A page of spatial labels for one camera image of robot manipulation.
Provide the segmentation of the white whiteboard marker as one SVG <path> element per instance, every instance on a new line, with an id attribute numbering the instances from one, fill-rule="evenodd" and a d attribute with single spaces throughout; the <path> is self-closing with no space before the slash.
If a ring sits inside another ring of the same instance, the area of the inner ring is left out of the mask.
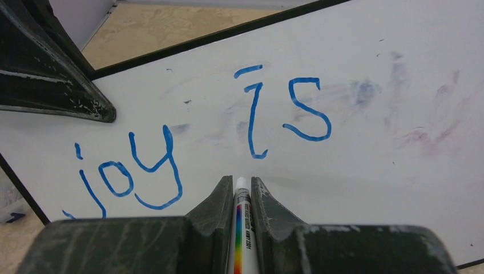
<path id="1" fill-rule="evenodd" d="M 251 192 L 247 179 L 236 182 L 228 250 L 227 273 L 259 273 L 256 234 L 253 225 Z"/>

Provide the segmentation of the white whiteboard with black frame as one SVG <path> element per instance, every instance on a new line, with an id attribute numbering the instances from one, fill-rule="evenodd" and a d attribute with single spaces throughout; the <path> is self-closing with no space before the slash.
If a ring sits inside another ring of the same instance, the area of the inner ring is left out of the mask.
<path id="1" fill-rule="evenodd" d="M 307 223 L 420 225 L 483 258 L 482 1 L 348 1 L 94 83 L 113 123 L 1 112 L 50 221 L 183 215 L 257 176 Z"/>

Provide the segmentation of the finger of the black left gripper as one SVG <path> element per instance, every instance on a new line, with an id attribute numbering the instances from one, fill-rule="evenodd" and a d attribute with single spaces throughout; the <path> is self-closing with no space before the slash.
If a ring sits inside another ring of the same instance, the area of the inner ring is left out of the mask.
<path id="1" fill-rule="evenodd" d="M 54 15 L 53 8 L 48 0 L 23 0 L 22 3 L 36 23 L 40 25 L 46 34 L 83 73 L 86 75 L 94 73 L 94 68 L 89 64 Z"/>
<path id="2" fill-rule="evenodd" d="M 22 1 L 1 1 L 2 111 L 112 123 L 116 109 L 90 75 L 46 34 Z"/>

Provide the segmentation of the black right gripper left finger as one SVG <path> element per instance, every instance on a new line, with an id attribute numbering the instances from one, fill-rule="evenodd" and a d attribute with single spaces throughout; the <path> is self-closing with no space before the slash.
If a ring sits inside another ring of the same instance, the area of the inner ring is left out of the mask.
<path id="1" fill-rule="evenodd" d="M 61 220 L 38 234 L 18 273 L 226 273 L 233 177 L 184 216 Z"/>

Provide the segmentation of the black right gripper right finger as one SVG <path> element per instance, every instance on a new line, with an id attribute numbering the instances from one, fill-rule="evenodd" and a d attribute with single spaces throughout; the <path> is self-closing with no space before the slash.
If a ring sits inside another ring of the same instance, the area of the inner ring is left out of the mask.
<path id="1" fill-rule="evenodd" d="M 251 179 L 261 273 L 456 273 L 444 244 L 414 225 L 307 224 Z"/>

